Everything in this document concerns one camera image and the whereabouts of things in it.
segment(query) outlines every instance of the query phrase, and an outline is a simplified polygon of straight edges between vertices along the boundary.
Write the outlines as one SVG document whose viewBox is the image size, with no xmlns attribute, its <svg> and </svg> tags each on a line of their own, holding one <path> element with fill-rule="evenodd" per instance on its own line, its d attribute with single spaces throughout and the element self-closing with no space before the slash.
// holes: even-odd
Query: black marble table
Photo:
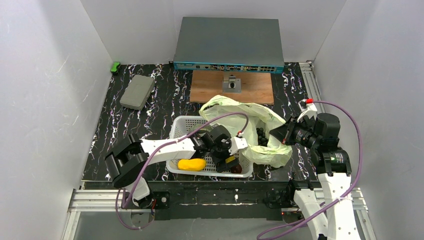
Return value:
<svg viewBox="0 0 424 240">
<path fill-rule="evenodd" d="M 134 75 L 155 79 L 155 88 L 143 110 L 122 107 L 119 103 Z M 178 116 L 198 116 L 202 103 L 190 103 L 192 71 L 174 70 L 168 64 L 122 65 L 119 74 L 110 80 L 100 118 L 88 154 L 82 180 L 110 181 L 104 157 L 128 134 L 158 140 L 169 137 L 174 119 Z M 299 115 L 298 101 L 308 97 L 298 63 L 290 62 L 283 74 L 271 74 L 274 105 L 265 105 L 288 119 Z M 165 162 L 147 167 L 143 177 L 148 181 L 288 181 L 292 173 L 298 179 L 316 180 L 307 149 L 293 146 L 289 162 L 280 168 L 254 164 L 248 178 L 208 177 L 171 173 Z"/>
</svg>

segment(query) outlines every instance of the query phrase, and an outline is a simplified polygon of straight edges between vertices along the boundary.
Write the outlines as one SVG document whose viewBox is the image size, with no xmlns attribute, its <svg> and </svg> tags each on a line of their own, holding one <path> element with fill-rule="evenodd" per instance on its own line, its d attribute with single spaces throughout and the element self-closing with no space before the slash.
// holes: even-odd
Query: yellow fruit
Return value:
<svg viewBox="0 0 424 240">
<path fill-rule="evenodd" d="M 206 167 L 206 160 L 201 158 L 180 159 L 178 169 L 184 171 L 202 171 Z"/>
</svg>

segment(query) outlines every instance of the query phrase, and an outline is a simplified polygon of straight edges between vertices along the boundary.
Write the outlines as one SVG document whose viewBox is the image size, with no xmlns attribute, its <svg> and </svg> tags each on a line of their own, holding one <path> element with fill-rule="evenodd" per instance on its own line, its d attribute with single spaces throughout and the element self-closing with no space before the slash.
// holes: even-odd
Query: basket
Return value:
<svg viewBox="0 0 424 240">
<path fill-rule="evenodd" d="M 169 138 L 175 139 L 187 135 L 193 130 L 195 126 L 204 124 L 207 121 L 201 116 L 179 116 L 175 118 L 172 124 Z M 246 159 L 242 154 L 238 152 L 235 154 L 238 157 L 238 161 L 241 165 L 241 173 L 231 173 L 230 171 L 216 172 L 215 163 L 212 158 L 207 155 L 204 159 L 206 160 L 206 167 L 201 171 L 185 171 L 178 169 L 179 159 L 173 159 L 166 161 L 166 168 L 175 174 L 188 174 L 198 176 L 211 176 L 211 177 L 227 177 L 227 178 L 247 178 L 253 172 L 253 162 Z"/>
</svg>

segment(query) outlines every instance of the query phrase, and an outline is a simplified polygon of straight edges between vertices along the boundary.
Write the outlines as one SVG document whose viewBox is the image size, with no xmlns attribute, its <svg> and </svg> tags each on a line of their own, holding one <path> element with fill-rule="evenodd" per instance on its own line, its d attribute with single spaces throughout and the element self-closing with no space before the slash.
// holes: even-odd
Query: wooden board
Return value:
<svg viewBox="0 0 424 240">
<path fill-rule="evenodd" d="M 193 71 L 190 102 L 206 103 L 216 95 L 222 95 L 242 103 L 274 104 L 270 73 L 234 72 L 241 79 L 241 93 L 223 92 L 223 71 Z"/>
</svg>

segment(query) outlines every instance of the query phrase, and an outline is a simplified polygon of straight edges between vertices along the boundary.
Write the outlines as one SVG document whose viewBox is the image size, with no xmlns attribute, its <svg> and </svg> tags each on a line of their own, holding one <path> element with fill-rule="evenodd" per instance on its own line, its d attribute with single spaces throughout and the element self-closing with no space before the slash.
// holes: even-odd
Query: green bag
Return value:
<svg viewBox="0 0 424 240">
<path fill-rule="evenodd" d="M 284 166 L 289 161 L 292 156 L 292 147 L 281 144 L 270 135 L 270 130 L 283 125 L 286 121 L 271 109 L 256 103 L 242 103 L 226 96 L 216 95 L 201 107 L 199 114 L 209 121 L 233 112 L 243 112 L 249 116 L 249 123 L 243 134 L 249 147 L 241 152 L 243 156 L 256 164 L 269 164 L 274 168 Z M 223 125 L 232 136 L 236 136 L 245 121 L 242 115 L 231 115 L 215 123 Z M 264 129 L 269 139 L 267 147 L 258 145 L 256 128 Z"/>
</svg>

